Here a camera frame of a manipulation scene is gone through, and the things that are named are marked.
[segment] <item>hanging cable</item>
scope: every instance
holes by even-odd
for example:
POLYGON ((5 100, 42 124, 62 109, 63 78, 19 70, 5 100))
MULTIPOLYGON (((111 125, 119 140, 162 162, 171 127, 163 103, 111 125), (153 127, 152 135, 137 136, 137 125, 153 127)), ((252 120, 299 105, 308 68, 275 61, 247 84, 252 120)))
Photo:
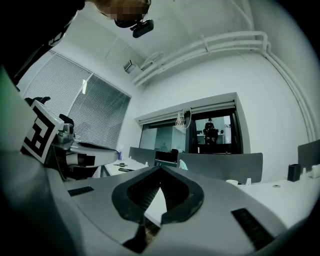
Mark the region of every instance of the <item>hanging cable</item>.
POLYGON ((184 128, 185 126, 185 115, 184 115, 184 111, 182 110, 182 112, 178 113, 178 118, 175 121, 175 127, 177 127, 177 129, 182 129, 182 130, 186 130, 189 128, 190 124, 191 124, 191 117, 192 117, 192 111, 190 108, 190 122, 189 125, 184 128))

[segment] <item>black jacket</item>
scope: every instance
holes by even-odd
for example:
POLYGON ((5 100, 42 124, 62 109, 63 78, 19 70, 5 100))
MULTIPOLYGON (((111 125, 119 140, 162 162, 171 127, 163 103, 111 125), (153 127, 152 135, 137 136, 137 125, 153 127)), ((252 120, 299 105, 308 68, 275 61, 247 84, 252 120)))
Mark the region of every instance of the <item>black jacket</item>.
POLYGON ((84 0, 8 0, 1 8, 1 62, 17 85, 42 55, 58 44, 84 0))

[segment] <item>window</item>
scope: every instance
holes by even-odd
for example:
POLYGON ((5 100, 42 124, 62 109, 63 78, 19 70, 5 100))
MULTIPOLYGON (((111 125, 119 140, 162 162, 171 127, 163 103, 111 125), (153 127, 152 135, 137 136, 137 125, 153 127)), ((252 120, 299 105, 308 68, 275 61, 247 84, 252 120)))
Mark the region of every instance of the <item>window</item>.
POLYGON ((130 97, 92 72, 55 54, 37 73, 24 97, 49 96, 57 117, 69 116, 80 140, 115 149, 130 97))
POLYGON ((168 120, 143 126, 140 148, 170 153, 185 152, 186 130, 175 127, 176 120, 168 120))
POLYGON ((51 100, 45 106, 57 117, 60 114, 68 115, 83 86, 83 80, 90 75, 91 72, 56 54, 35 76, 24 98, 49 96, 51 100))
POLYGON ((69 117, 83 141, 115 149, 130 97, 93 75, 79 93, 69 117))
POLYGON ((231 144, 231 120, 229 115, 196 120, 195 126, 198 145, 231 144), (206 127, 210 126, 209 123, 212 123, 212 129, 206 127))
POLYGON ((235 108, 193 114, 187 137, 188 153, 242 154, 243 152, 235 108))

